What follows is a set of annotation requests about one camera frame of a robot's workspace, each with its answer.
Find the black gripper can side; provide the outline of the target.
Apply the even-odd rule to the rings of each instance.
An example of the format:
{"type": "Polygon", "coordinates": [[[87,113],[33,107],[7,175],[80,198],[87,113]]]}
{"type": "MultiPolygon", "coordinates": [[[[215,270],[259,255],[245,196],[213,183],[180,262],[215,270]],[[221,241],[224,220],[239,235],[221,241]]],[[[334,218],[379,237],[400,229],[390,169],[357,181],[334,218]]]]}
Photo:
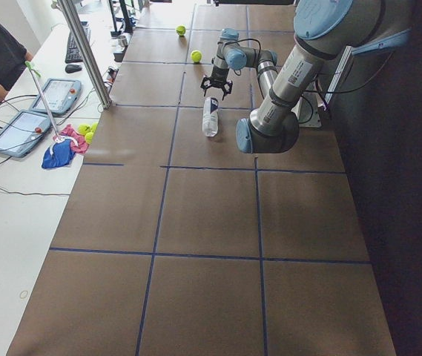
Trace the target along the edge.
{"type": "Polygon", "coordinates": [[[204,76],[202,78],[200,87],[204,90],[203,96],[206,96],[207,90],[210,88],[220,88],[222,90],[222,100],[224,100],[227,95],[230,95],[233,88],[233,82],[228,81],[228,72],[229,69],[213,66],[210,76],[204,76]]]}

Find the grey robot arm holding can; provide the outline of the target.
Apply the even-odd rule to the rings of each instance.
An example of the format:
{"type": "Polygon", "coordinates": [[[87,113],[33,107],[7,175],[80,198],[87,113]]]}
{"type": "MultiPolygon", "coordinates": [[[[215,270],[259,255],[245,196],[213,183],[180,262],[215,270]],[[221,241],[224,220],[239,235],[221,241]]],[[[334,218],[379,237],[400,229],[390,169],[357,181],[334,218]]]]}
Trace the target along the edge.
{"type": "Polygon", "coordinates": [[[201,88],[230,94],[230,70],[252,67],[263,95],[261,106],[236,126],[238,148],[247,154],[276,154],[293,147],[299,122],[292,108],[323,64],[347,46],[354,55],[383,53],[406,44],[413,1],[299,1],[294,47],[281,70],[270,50],[243,47],[236,30],[222,30],[210,76],[201,88]]]}

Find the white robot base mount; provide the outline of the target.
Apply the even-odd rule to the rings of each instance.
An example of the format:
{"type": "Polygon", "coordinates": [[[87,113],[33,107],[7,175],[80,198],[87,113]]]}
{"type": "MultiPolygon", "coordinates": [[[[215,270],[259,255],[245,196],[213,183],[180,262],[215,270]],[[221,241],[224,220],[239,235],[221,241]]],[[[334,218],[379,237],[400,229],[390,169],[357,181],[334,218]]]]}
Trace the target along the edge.
{"type": "Polygon", "coordinates": [[[296,114],[301,128],[320,128],[322,126],[317,97],[313,93],[304,93],[292,111],[296,114]]]}

